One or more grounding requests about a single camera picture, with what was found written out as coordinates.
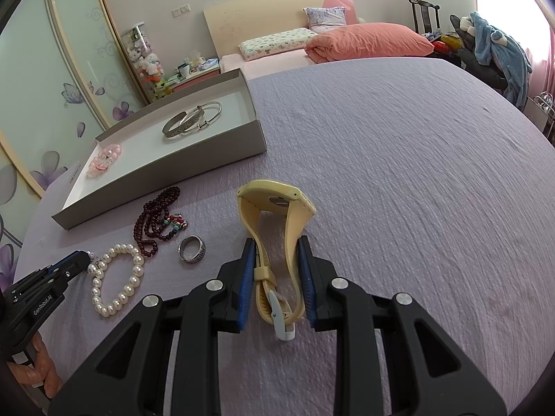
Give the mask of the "left hand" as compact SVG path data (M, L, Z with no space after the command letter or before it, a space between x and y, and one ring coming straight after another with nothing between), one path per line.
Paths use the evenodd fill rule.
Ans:
M60 390L62 382L38 331L34 334L31 345L37 351L34 366L8 363L9 370L21 385L37 385L41 382L46 396L53 398Z

